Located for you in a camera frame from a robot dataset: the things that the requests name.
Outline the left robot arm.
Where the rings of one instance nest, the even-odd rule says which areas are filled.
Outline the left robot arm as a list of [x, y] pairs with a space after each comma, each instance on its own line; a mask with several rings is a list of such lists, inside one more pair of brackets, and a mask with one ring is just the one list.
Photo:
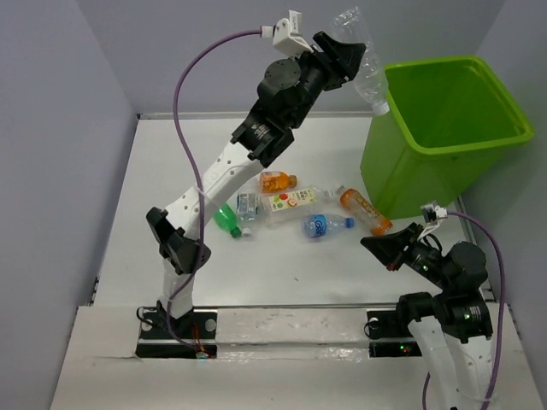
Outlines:
[[194, 277], [211, 255], [204, 243], [205, 226], [240, 187], [293, 143], [293, 130], [322, 92], [337, 90], [358, 74], [365, 44], [339, 42], [325, 32], [313, 40], [313, 45], [303, 44], [268, 66], [256, 103], [207, 171], [199, 172], [187, 141], [180, 141], [195, 183], [175, 202], [146, 214], [165, 268], [157, 302], [159, 326], [176, 341], [192, 325]]

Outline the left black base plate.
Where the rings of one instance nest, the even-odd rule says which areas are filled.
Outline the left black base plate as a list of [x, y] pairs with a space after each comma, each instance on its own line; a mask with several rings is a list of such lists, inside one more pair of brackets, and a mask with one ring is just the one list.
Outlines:
[[170, 319], [161, 305], [138, 307], [140, 327], [135, 354], [142, 359], [207, 360], [217, 356], [218, 312], [195, 308], [179, 319]]

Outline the green plastic bin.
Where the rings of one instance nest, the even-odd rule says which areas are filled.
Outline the green plastic bin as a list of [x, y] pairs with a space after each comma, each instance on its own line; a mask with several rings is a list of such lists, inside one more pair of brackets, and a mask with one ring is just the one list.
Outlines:
[[477, 56], [391, 63], [387, 114], [372, 119], [360, 166], [370, 202], [387, 218], [451, 204], [534, 130]]

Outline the long orange drink bottle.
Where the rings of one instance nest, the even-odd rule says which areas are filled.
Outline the long orange drink bottle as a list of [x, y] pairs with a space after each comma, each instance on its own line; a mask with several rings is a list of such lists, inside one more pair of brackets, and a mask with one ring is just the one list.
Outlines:
[[392, 228], [392, 222], [381, 214], [359, 191], [338, 189], [342, 207], [360, 221], [373, 236], [383, 236]]

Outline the green plastic bottle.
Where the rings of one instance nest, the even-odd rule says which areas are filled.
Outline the green plastic bottle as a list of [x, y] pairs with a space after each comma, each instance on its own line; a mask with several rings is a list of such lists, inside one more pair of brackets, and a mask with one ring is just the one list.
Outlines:
[[232, 238], [239, 238], [242, 235], [238, 227], [238, 219], [228, 203], [224, 203], [219, 210], [214, 214], [215, 223], [226, 231]]

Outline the clear bottle blue white label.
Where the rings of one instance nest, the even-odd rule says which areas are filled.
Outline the clear bottle blue white label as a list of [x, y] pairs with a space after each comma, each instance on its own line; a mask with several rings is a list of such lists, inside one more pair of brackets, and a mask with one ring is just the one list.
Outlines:
[[256, 193], [239, 193], [236, 198], [236, 216], [243, 237], [251, 237], [259, 219], [259, 197]]

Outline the clear bottle blue cap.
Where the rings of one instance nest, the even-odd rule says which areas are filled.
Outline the clear bottle blue cap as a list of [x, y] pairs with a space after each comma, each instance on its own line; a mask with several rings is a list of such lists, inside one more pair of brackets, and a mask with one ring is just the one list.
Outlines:
[[302, 218], [303, 235], [308, 238], [319, 238], [338, 234], [353, 228], [355, 220], [337, 214], [310, 214]]

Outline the short orange juice bottle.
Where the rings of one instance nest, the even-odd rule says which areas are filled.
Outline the short orange juice bottle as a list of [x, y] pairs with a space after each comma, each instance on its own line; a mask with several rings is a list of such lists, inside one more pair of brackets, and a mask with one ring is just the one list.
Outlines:
[[297, 186], [297, 176], [282, 172], [263, 172], [259, 177], [261, 193], [274, 193], [289, 190]]

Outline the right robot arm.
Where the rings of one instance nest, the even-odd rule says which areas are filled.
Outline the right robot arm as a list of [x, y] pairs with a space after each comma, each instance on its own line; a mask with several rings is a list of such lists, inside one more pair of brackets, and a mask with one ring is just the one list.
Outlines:
[[443, 409], [495, 408], [493, 327], [479, 290], [487, 279], [484, 252], [466, 241], [444, 252], [437, 237], [416, 223], [361, 244], [388, 271], [410, 267], [440, 289], [435, 296], [402, 295], [394, 309], [369, 314], [365, 334], [372, 340], [414, 338], [437, 380]]

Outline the clear bottle apple label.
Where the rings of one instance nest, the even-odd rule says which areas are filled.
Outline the clear bottle apple label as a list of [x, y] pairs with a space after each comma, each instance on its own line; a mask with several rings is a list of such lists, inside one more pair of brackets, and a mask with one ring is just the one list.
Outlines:
[[340, 186], [323, 190], [309, 185], [294, 190], [286, 190], [261, 197], [263, 219], [273, 226], [308, 214], [319, 214], [326, 206], [340, 198]]

